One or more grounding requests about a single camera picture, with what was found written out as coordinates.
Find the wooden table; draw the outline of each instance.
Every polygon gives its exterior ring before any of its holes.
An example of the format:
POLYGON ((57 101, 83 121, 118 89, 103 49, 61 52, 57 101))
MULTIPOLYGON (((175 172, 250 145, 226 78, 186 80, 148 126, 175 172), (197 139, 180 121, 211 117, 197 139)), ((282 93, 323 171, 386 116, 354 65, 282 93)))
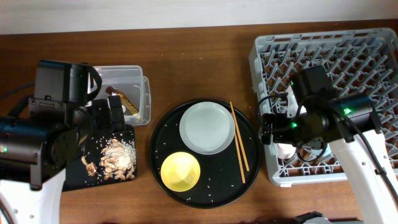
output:
MULTIPOLYGON (((152 176, 149 141, 166 112, 195 98, 232 100, 254 123, 256 96, 248 56, 260 35, 391 27, 398 21, 317 22, 188 29, 121 30, 0 36, 0 90, 33 82, 39 59, 92 65, 140 65, 152 95, 151 121, 136 127, 135 181, 63 193, 61 223, 239 223, 274 221, 319 211, 328 218, 361 218, 346 182, 280 188, 263 158, 253 186, 230 205, 200 210, 168 197, 152 176)), ((0 101, 4 116, 33 88, 0 101)))

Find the yellow bowl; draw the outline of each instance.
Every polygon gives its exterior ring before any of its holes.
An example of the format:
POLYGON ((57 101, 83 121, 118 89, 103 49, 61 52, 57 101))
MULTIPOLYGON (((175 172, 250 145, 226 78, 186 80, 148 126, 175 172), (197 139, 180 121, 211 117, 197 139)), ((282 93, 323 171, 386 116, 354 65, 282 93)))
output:
POLYGON ((170 190, 184 192, 199 180, 199 162, 189 153, 176 152, 169 155, 160 168, 163 183, 170 190))

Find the white background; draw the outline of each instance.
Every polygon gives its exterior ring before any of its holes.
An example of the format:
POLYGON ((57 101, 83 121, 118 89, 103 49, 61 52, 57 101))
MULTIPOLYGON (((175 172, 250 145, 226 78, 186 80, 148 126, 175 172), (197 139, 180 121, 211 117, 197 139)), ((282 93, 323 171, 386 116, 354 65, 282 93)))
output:
POLYGON ((398 18, 398 0, 0 0, 0 34, 398 18))

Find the pair of chopsticks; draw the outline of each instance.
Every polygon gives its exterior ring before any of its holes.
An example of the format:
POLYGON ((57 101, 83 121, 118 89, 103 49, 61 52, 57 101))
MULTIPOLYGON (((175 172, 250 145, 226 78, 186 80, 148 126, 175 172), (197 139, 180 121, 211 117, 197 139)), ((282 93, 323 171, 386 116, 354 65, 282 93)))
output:
POLYGON ((244 165, 246 166, 246 170, 249 171, 249 164, 248 164, 248 160, 246 159, 246 153, 244 152, 244 147, 243 147, 243 142, 242 142, 242 138, 241 138, 241 133, 239 132, 239 127, 238 127, 238 122, 236 121, 236 117, 235 117, 235 111, 234 111, 234 106, 232 105, 232 101, 229 102, 231 105, 231 111, 232 111, 232 117, 234 118, 234 122, 235 122, 235 145, 236 145, 236 152, 238 153, 238 160, 239 160, 239 167, 241 169, 241 175, 242 175, 242 182, 245 184, 246 180, 244 179, 244 173, 243 173, 243 166, 242 166, 242 159, 241 159, 241 153, 239 151, 239 146, 238 146, 238 140, 239 140, 239 144, 241 146, 241 150, 242 150, 242 155, 243 155, 243 160, 244 160, 244 165))

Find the black cutting board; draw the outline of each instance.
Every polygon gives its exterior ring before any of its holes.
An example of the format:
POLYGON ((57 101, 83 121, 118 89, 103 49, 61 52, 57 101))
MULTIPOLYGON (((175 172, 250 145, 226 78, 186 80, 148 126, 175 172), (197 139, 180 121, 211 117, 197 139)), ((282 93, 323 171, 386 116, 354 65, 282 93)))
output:
POLYGON ((94 162, 98 168, 97 173, 99 173, 101 176, 98 176, 98 174, 96 174, 94 177, 88 175, 86 171, 86 166, 83 165, 81 161, 81 157, 76 158, 74 161, 69 162, 67 165, 67 177, 65 183, 63 184, 62 191, 65 192, 69 190, 85 189, 88 187, 117 184, 130 180, 135 180, 137 178, 137 163, 134 165, 135 171, 133 172, 136 178, 128 180, 115 180, 114 178, 104 180, 104 167, 100 166, 101 157, 103 157, 101 150, 106 147, 107 140, 111 138, 116 138, 118 141, 121 141, 123 139, 125 142, 135 142, 134 128, 130 125, 126 125, 126 129, 127 131, 112 134, 98 133, 96 134, 96 136, 90 137, 88 140, 86 140, 84 155, 86 155, 87 163, 94 162))
POLYGON ((196 153, 184 145, 179 131, 180 120, 184 112, 191 106, 202 101, 211 101, 231 111, 229 104, 215 100, 195 100, 185 103, 167 113, 159 122, 150 142, 150 164, 152 173, 160 187, 170 197, 185 205, 196 208, 215 208, 233 202, 242 196, 252 185, 257 176, 262 151, 249 120, 236 108, 238 121, 246 157, 250 171, 245 170, 246 183, 241 180, 238 155, 235 141, 222 152, 213 155, 196 153), (168 189, 160 177, 163 161, 175 152, 187 152, 193 155, 200 165, 198 183, 186 192, 174 192, 168 189))

